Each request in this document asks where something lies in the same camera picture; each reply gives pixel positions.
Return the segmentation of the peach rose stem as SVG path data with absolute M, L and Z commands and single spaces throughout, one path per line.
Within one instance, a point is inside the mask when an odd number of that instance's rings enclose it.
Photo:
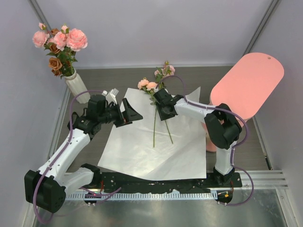
M 154 114 L 154 123 L 153 123 L 153 148 L 155 148 L 155 129 L 156 129 L 156 115 L 157 115 L 157 107 L 156 107 L 156 99 L 154 94 L 158 91 L 156 82 L 150 82 L 147 78 L 143 78 L 138 82 L 138 89 L 143 90 L 150 96 L 150 105 L 154 106 L 155 114 Z

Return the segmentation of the white wrapping paper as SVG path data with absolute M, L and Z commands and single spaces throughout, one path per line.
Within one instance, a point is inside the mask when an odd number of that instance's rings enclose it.
M 161 121 L 150 96 L 138 89 L 128 88 L 125 98 L 143 119 L 112 127 L 99 167 L 146 180 L 206 177 L 200 121 L 182 115 Z

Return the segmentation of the pink rose stem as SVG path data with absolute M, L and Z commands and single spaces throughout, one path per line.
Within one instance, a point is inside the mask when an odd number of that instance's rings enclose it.
M 169 64 L 169 61 L 165 61 L 162 68 L 157 67 L 155 71 L 155 78 L 156 83 L 158 84 L 154 89 L 154 93 L 156 92 L 157 88 L 165 88 L 165 85 L 161 82 L 167 76 L 174 75 L 175 69 L 173 66 Z M 157 113 L 158 109 L 155 107 L 155 114 L 154 114 L 154 123 L 153 123 L 153 148 L 155 148 L 155 136 L 156 136 L 156 120 L 157 120 Z

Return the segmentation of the pink artificial flower bunch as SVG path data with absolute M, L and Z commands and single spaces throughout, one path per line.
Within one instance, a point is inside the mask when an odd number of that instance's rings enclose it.
M 56 77 L 71 77 L 76 72 L 73 63 L 77 62 L 76 53 L 88 46 L 88 38 L 80 29 L 70 29 L 63 25 L 60 29 L 47 30 L 43 23 L 32 38 L 36 48 L 48 50 L 48 66 Z

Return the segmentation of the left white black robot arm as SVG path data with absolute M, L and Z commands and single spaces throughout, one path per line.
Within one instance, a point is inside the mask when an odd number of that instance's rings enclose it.
M 101 126 L 113 123 L 116 127 L 142 120 L 126 98 L 123 98 L 124 110 L 114 102 L 107 101 L 104 95 L 93 95 L 88 101 L 82 116 L 76 112 L 71 115 L 70 132 L 64 143 L 53 156 L 37 171 L 29 170 L 24 178 L 26 201 L 34 208 L 43 208 L 56 213 L 63 205 L 66 196 L 77 189 L 88 186 L 95 189 L 100 185 L 100 169 L 83 164 L 76 172 L 66 175 L 71 163 L 101 130 Z

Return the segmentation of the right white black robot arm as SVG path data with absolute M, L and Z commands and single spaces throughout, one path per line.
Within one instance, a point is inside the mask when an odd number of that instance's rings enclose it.
M 228 105 L 203 105 L 185 96 L 170 95 L 165 89 L 157 91 L 153 98 L 162 121 L 177 115 L 187 116 L 205 124 L 210 141 L 216 147 L 216 163 L 213 178 L 216 185 L 226 186 L 235 172 L 233 154 L 242 132 L 238 116 Z

